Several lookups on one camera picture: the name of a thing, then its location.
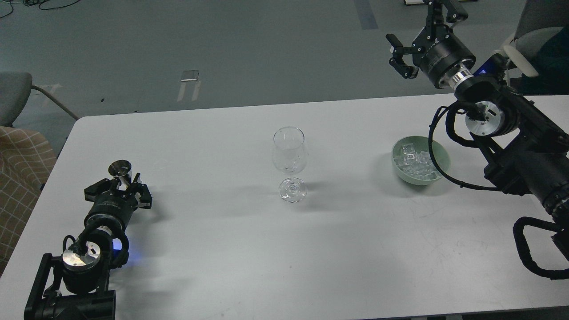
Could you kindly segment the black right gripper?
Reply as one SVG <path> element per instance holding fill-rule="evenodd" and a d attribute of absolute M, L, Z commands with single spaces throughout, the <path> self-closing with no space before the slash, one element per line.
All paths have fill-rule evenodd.
<path fill-rule="evenodd" d="M 405 79 L 417 77 L 419 69 L 435 88 L 447 87 L 446 73 L 455 65 L 471 69 L 475 55 L 456 37 L 453 26 L 468 19 L 468 13 L 457 0 L 424 0 L 427 5 L 425 27 L 411 47 L 405 47 L 394 34 L 385 37 L 391 45 L 389 64 Z M 414 66 L 405 63 L 404 56 L 412 55 Z"/>

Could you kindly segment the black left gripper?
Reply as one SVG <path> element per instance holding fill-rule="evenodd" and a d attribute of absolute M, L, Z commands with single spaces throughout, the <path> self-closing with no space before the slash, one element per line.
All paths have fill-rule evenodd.
<path fill-rule="evenodd" d="M 152 208 L 152 195 L 141 181 L 141 173 L 135 174 L 129 193 L 116 190 L 119 185 L 119 180 L 104 178 L 84 189 L 85 200 L 93 203 L 84 219 L 85 227 L 97 220 L 108 219 L 111 222 L 106 227 L 113 233 L 118 233 L 118 229 L 124 232 L 137 208 Z"/>

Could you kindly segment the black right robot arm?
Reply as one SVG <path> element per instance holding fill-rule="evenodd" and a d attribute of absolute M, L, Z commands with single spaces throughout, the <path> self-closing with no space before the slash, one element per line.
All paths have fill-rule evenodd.
<path fill-rule="evenodd" d="M 552 240 L 568 256 L 568 134 L 510 87 L 508 69 L 518 68 L 528 77 L 538 72 L 514 46 L 505 43 L 477 71 L 476 58 L 454 34 L 453 27 L 468 18 L 457 0 L 427 0 L 425 26 L 410 46 L 393 34 L 390 65 L 405 79 L 422 71 L 437 89 L 451 88 L 457 101 L 439 107 L 429 125 L 428 152 L 436 170 L 453 184 L 471 190 L 537 197 L 552 221 L 520 217 L 513 235 L 520 260 L 535 275 L 566 280 L 568 270 L 546 270 L 532 258 L 524 228 L 553 232 Z M 468 184 L 445 172 L 435 158 L 433 134 L 445 117 L 451 140 L 477 148 L 487 161 L 486 180 L 492 187 Z"/>

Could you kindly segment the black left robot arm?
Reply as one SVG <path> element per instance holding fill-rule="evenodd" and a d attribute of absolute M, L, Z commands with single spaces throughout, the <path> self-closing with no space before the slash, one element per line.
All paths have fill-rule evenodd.
<path fill-rule="evenodd" d="M 63 240 L 59 256 L 41 258 L 24 308 L 25 320 L 113 320 L 116 292 L 110 272 L 129 258 L 126 227 L 133 213 L 150 209 L 152 196 L 140 173 L 112 174 L 84 190 L 92 208 L 84 230 Z"/>

